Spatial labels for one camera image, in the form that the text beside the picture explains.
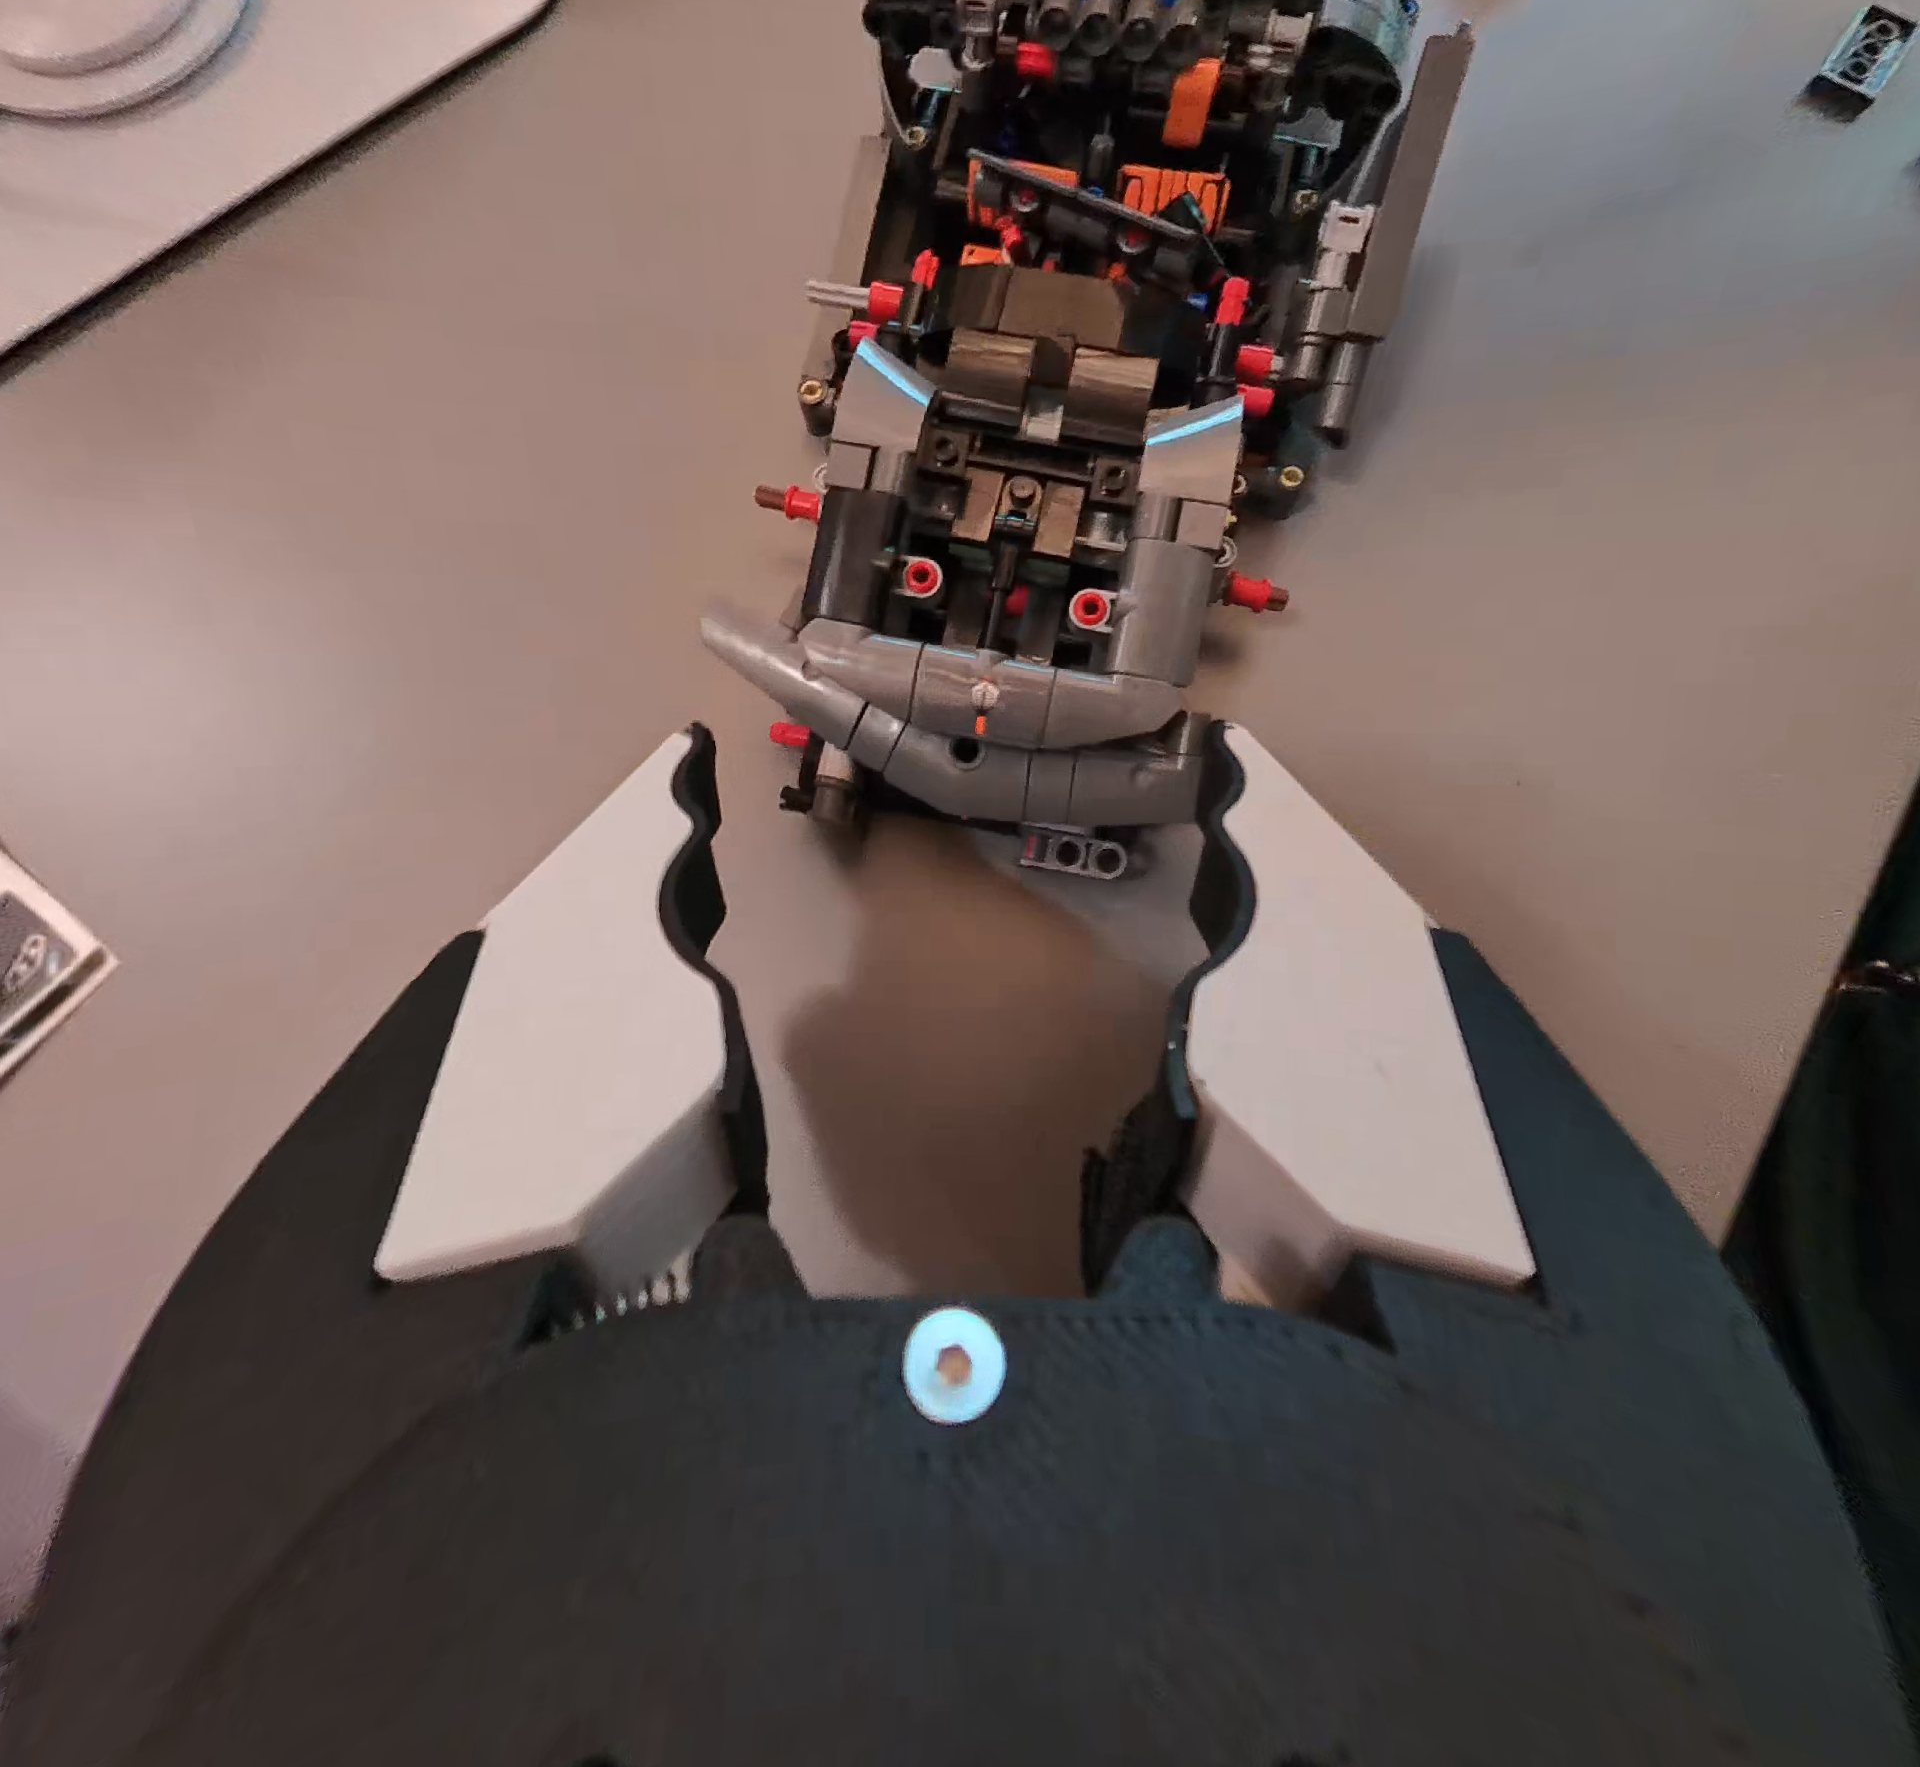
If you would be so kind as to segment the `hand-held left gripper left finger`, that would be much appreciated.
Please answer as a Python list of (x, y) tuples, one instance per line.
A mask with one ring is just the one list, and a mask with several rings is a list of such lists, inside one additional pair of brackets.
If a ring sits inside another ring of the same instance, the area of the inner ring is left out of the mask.
[(764, 1211), (764, 1123), (725, 915), (713, 742), (693, 724), (486, 915), (374, 1265), (387, 1281), (568, 1251), (668, 1275)]

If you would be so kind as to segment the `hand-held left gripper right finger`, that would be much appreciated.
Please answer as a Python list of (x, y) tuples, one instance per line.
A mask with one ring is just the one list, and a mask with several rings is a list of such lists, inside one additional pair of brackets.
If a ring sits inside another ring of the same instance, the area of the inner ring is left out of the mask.
[(1427, 913), (1243, 726), (1222, 744), (1222, 858), (1251, 913), (1188, 1007), (1192, 1215), (1278, 1307), (1359, 1255), (1522, 1287), (1534, 1253)]

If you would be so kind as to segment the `grey black lego car model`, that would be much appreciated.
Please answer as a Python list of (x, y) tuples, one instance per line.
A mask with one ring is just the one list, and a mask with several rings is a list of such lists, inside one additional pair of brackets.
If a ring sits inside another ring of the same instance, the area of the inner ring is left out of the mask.
[(780, 620), (702, 640), (778, 710), (785, 814), (892, 806), (1112, 879), (1197, 816), (1235, 562), (1352, 436), (1473, 58), (1424, 0), (866, 0), (881, 128), (797, 404)]

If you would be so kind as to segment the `lego sticker sheet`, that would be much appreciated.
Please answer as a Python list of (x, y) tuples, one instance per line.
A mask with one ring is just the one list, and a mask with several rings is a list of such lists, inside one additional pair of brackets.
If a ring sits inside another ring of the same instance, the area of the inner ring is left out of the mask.
[(117, 955), (2, 852), (2, 1079), (116, 971)]

